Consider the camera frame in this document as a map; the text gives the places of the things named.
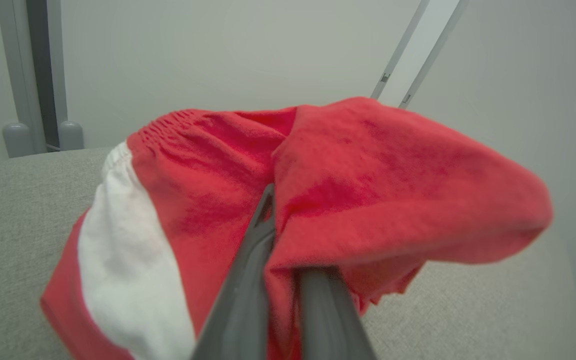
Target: gray fabric surface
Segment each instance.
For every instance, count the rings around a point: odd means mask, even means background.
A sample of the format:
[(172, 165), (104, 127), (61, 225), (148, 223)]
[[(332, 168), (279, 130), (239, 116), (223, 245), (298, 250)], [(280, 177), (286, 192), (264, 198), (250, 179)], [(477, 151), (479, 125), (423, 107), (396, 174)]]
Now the gray fabric surface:
[(0, 162), (0, 360), (70, 359), (39, 297), (73, 224), (92, 202), (108, 151)]
[(550, 232), (495, 264), (426, 264), (363, 323), (384, 360), (576, 360), (576, 290)]
[[(70, 358), (39, 297), (108, 151), (0, 162), (0, 360)], [(576, 294), (554, 234), (498, 264), (430, 264), (363, 322), (382, 360), (576, 360)]]

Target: gray cylindrical foot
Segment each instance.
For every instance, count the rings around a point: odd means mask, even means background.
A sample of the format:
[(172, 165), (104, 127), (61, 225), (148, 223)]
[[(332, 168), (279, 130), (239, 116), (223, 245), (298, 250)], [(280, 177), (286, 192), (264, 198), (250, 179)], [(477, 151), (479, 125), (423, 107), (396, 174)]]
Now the gray cylindrical foot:
[(1, 132), (4, 136), (9, 158), (25, 157), (35, 153), (30, 128), (25, 124), (20, 122), (9, 123), (4, 126)]
[(84, 148), (83, 128), (77, 122), (64, 121), (59, 124), (57, 131), (59, 132), (59, 148), (61, 151)]

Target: white fabric panel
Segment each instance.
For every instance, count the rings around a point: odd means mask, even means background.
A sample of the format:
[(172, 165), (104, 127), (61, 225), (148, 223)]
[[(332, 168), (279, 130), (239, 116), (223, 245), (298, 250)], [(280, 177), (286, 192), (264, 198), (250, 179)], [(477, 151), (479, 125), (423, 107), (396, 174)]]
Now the white fabric panel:
[(90, 316), (136, 360), (181, 360), (195, 333), (176, 258), (121, 143), (81, 227), (78, 260)]

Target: gray couch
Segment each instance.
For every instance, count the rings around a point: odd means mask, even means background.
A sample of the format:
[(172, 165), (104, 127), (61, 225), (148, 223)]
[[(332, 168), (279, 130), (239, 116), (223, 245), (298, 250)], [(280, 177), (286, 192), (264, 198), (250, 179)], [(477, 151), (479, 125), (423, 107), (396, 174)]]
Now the gray couch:
[[(39, 297), (107, 152), (0, 162), (0, 360), (70, 358)], [(384, 360), (576, 360), (576, 292), (552, 232), (497, 264), (428, 264), (363, 322)]]

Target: red fabric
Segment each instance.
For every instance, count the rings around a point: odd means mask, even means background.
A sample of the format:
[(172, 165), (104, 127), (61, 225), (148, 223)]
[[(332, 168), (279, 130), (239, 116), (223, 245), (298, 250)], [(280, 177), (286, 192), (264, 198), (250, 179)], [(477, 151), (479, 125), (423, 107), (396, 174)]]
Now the red fabric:
[(128, 138), (198, 334), (268, 183), (273, 359), (299, 358), (295, 268), (338, 265), (360, 308), (404, 292), (426, 260), (522, 250), (553, 216), (544, 183), (443, 125), (368, 98), (278, 111), (186, 110)]
[(41, 310), (78, 360), (133, 360), (128, 351), (112, 344), (90, 318), (80, 286), (77, 243), (86, 213), (81, 215), (63, 249), (52, 278), (41, 296)]

